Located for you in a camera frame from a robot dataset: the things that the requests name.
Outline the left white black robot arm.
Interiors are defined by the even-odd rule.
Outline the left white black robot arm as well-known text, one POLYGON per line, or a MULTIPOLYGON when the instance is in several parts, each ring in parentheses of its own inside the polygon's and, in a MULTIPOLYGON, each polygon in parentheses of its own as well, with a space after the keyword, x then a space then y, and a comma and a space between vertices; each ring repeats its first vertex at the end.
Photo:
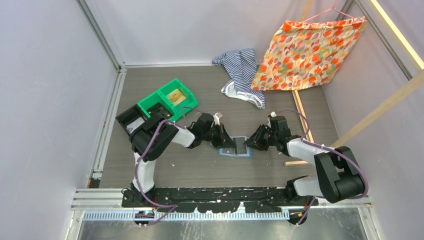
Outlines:
POLYGON ((156 160, 171 143, 193 149, 202 142, 209 142, 216 149, 235 148, 236 143, 219 122, 219 114, 202 113, 189 126, 180 126, 155 113, 137 127, 129 136, 134 153, 135 168, 131 182, 134 200, 141 207, 153 202, 154 171, 156 160))

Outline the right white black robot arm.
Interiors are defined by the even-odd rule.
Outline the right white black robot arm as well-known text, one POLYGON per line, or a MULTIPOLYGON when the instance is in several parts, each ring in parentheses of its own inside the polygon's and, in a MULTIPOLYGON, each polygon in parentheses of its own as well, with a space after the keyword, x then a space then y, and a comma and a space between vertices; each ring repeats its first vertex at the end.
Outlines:
POLYGON ((270 146, 280 153, 315 166, 316 176, 301 176, 287 181, 285 198, 299 205, 305 197, 324 198, 330 203, 364 197, 368 187, 350 148, 331 148, 293 135, 284 116, 269 116, 245 145, 259 151, 270 146))

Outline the black credit card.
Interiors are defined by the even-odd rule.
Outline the black credit card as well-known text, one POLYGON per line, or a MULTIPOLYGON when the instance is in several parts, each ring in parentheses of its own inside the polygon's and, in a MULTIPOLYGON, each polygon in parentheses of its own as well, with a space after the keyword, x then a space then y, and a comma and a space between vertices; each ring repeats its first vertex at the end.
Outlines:
POLYGON ((153 114, 159 113, 159 114, 161 114, 166 119, 170 119, 171 117, 173 117, 173 114, 166 107, 164 107, 160 102, 158 102, 155 105, 153 105, 152 107, 150 107, 147 110, 147 112, 151 116, 153 114))

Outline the blue card holder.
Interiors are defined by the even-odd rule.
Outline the blue card holder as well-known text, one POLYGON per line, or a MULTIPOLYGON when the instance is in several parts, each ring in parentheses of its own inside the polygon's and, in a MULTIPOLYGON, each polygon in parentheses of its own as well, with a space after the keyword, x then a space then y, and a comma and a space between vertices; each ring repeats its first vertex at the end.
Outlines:
POLYGON ((230 138, 235 142, 236 147, 219 148, 218 156, 232 158, 251 158, 253 156, 253 149, 244 144, 248 139, 247 136, 231 136, 230 138))

